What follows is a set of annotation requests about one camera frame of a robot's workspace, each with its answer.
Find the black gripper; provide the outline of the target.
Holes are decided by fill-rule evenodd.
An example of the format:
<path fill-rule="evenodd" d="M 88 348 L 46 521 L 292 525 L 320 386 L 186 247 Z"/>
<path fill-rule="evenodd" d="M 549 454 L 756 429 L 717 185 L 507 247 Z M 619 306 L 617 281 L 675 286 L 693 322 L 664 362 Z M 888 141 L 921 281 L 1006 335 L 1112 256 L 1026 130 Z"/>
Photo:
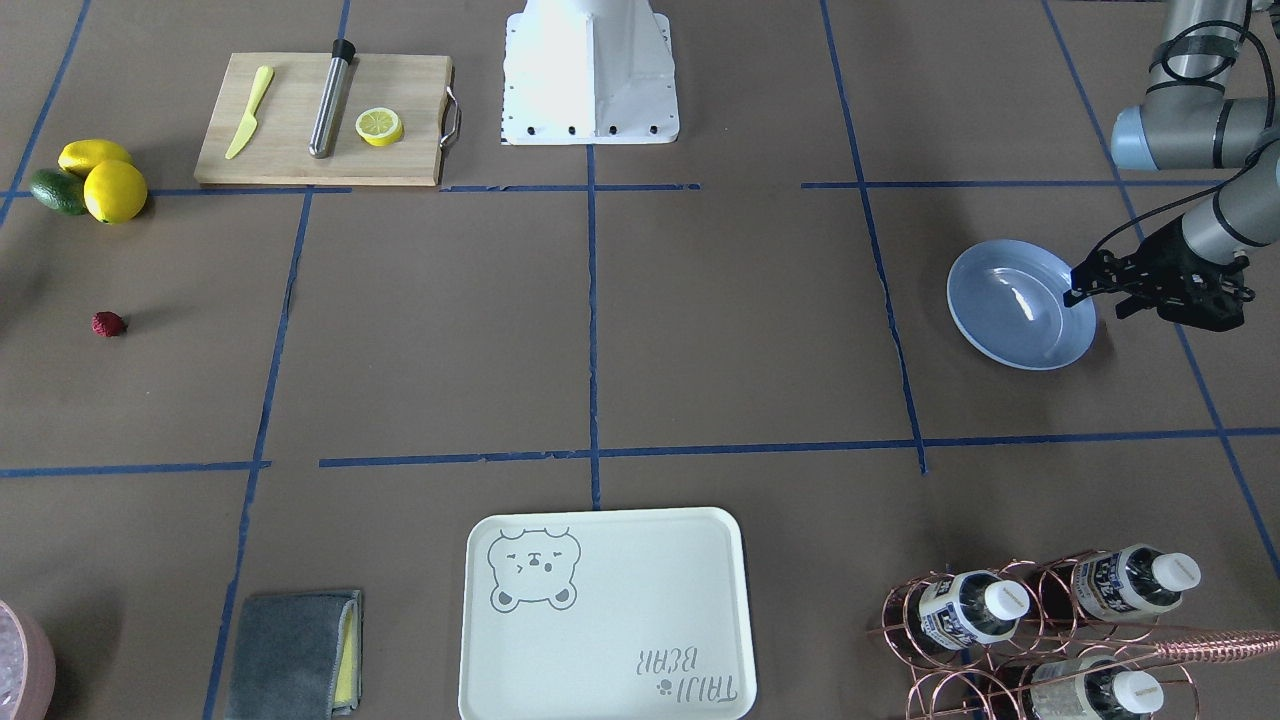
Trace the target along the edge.
<path fill-rule="evenodd" d="M 1244 324 L 1245 305 L 1254 300 L 1244 278 L 1249 265 L 1242 252 L 1225 264 L 1201 258 L 1187 243 L 1181 223 L 1171 222 L 1121 261 L 1108 250 L 1092 250 L 1071 269 L 1062 305 L 1075 307 L 1096 295 L 1121 290 L 1126 297 L 1115 305 L 1119 320 L 1153 309 L 1175 324 L 1233 331 Z"/>

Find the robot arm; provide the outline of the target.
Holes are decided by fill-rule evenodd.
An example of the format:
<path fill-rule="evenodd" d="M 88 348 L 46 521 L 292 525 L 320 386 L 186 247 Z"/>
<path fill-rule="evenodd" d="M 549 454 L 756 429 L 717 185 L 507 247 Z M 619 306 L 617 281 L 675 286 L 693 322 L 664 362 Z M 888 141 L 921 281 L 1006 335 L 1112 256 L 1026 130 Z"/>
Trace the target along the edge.
<path fill-rule="evenodd" d="M 1074 307 L 1120 293 L 1119 318 L 1152 309 L 1166 322 L 1225 332 L 1242 325 L 1254 292 L 1253 251 L 1277 242 L 1277 77 L 1251 28 L 1275 1 L 1172 1 L 1149 63 L 1144 101 L 1117 114 L 1116 167 L 1229 169 L 1185 199 L 1187 210 L 1120 258 L 1097 243 L 1070 274 Z"/>

